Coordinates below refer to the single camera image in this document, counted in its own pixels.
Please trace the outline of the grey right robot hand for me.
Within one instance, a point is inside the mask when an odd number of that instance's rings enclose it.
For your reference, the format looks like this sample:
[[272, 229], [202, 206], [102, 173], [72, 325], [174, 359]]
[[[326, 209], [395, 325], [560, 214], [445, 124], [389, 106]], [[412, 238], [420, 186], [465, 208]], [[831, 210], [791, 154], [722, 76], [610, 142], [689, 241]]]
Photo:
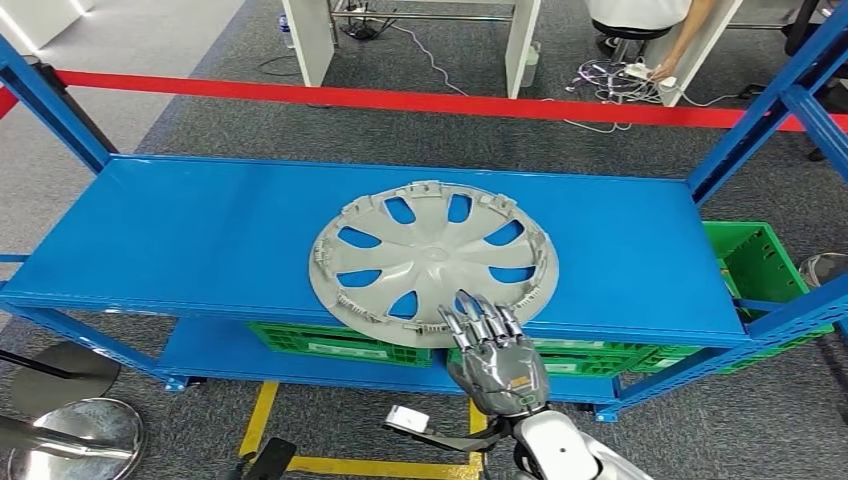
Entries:
[[545, 409], [550, 395], [547, 372], [511, 308], [462, 289], [456, 292], [455, 303], [458, 310], [438, 307], [459, 355], [446, 368], [477, 409], [502, 417]]

